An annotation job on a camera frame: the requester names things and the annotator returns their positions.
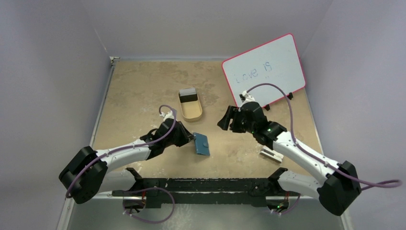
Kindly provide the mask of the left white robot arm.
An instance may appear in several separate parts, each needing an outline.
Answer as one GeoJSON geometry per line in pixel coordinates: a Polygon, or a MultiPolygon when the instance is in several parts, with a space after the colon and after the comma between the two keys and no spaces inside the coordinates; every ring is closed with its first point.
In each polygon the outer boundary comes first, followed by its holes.
{"type": "Polygon", "coordinates": [[[111,171],[133,162],[147,161],[162,154],[167,147],[182,147],[194,139],[182,122],[170,118],[129,144],[101,150],[90,146],[81,148],[58,178],[67,190],[65,197],[83,204],[100,192],[105,176],[111,171]]]}

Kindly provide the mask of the tan oval tray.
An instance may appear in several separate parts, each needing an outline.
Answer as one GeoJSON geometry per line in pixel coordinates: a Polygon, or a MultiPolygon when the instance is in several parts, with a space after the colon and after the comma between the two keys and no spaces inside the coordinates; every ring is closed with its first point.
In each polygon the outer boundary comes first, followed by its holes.
{"type": "Polygon", "coordinates": [[[198,93],[190,96],[179,97],[181,113],[185,121],[198,121],[203,115],[203,109],[198,93]]]}

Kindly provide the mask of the blue card holder wallet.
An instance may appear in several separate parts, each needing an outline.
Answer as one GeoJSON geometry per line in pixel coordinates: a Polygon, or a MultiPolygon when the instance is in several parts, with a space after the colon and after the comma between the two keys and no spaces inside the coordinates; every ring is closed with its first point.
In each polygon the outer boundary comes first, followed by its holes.
{"type": "Polygon", "coordinates": [[[209,143],[206,135],[193,133],[196,154],[210,156],[209,143]]]}

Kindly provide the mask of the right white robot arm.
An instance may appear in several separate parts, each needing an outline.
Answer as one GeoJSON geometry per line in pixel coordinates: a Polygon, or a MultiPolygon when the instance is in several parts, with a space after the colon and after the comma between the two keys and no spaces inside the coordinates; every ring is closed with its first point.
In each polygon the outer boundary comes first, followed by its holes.
{"type": "Polygon", "coordinates": [[[304,176],[286,170],[269,181],[269,189],[275,195],[284,191],[300,193],[318,199],[328,212],[340,216],[361,194],[360,183],[346,177],[358,178],[352,163],[339,163],[293,140],[284,126],[267,119],[257,102],[248,102],[241,108],[229,106],[217,125],[222,130],[251,133],[259,144],[288,157],[310,174],[304,176]]]}

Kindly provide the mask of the credit cards stack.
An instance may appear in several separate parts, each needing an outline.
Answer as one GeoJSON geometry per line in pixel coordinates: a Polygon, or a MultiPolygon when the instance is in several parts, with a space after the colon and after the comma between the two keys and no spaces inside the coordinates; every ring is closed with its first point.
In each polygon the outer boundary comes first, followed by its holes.
{"type": "Polygon", "coordinates": [[[194,87],[189,87],[189,88],[184,88],[179,90],[179,96],[190,96],[190,95],[195,95],[197,94],[197,91],[194,87]]]}

